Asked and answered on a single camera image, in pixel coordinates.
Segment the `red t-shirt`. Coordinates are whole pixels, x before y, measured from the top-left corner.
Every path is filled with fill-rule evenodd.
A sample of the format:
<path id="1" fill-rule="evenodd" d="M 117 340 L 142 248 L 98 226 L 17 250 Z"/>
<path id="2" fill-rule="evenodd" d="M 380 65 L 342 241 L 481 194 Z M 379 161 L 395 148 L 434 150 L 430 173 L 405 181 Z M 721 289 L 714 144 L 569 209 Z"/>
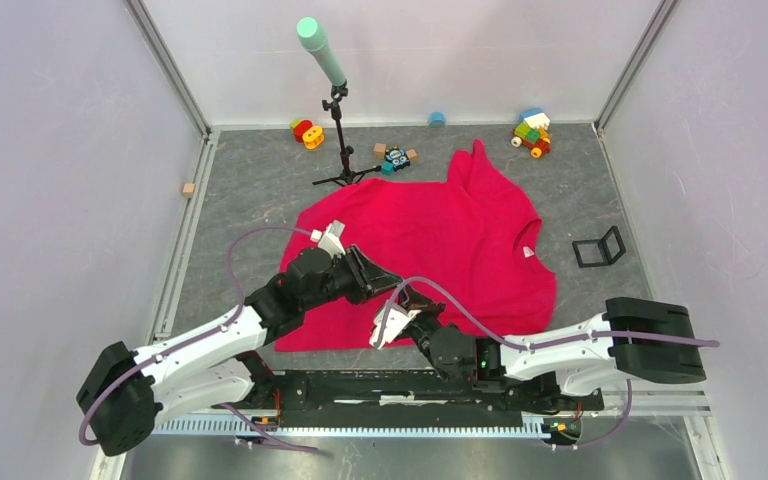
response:
<path id="1" fill-rule="evenodd" d="M 442 182 L 364 180 L 302 211 L 296 225 L 334 220 L 345 224 L 343 245 L 402 278 L 435 281 L 498 335 L 550 324 L 557 281 L 536 254 L 542 220 L 480 140 L 454 152 Z"/>

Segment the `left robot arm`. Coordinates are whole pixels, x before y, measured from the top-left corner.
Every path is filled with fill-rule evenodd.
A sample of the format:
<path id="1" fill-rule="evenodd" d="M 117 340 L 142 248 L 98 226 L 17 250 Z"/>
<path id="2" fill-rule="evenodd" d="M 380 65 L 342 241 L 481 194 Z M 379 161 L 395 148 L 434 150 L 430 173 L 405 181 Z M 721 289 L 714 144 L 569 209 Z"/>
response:
<path id="1" fill-rule="evenodd" d="M 357 246 L 332 254 L 303 249 L 284 270 L 230 312 L 177 337 L 137 349 L 117 341 L 97 357 L 76 395 L 83 413 L 79 442 L 112 457 L 144 441 L 164 420 L 222 403 L 266 405 L 273 379 L 248 370 L 221 376 L 211 399 L 186 401 L 178 388 L 209 368 L 232 362 L 300 328 L 307 312 L 344 299 L 353 305 L 393 291 L 402 279 L 374 264 Z"/>

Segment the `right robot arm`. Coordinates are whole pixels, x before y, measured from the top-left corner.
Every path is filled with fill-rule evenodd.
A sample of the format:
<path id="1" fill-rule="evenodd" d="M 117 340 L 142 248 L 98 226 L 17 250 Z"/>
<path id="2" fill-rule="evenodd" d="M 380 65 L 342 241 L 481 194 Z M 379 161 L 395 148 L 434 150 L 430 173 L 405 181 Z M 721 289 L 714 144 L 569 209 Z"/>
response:
<path id="1" fill-rule="evenodd" d="M 445 381 L 476 390 L 527 385 L 551 408 L 623 380 L 700 383 L 707 375 L 699 351 L 717 345 L 696 338 L 685 307 L 636 298 L 611 298 L 604 312 L 587 320 L 530 335 L 469 335 L 443 325 L 443 309 L 396 306 L 379 315 L 374 338 L 383 344 L 412 340 Z"/>

